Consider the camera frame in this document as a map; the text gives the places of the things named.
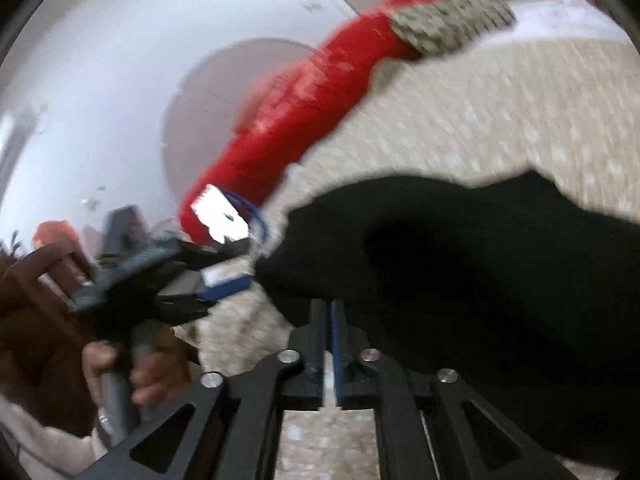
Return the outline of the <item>left hand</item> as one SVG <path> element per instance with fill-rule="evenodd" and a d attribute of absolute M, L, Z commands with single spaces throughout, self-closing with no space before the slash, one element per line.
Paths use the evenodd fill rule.
<path fill-rule="evenodd" d="M 134 352 L 93 341 L 82 350 L 82 370 L 103 431 L 115 445 L 125 440 L 150 411 L 191 385 L 196 349 L 170 327 L 154 330 Z"/>

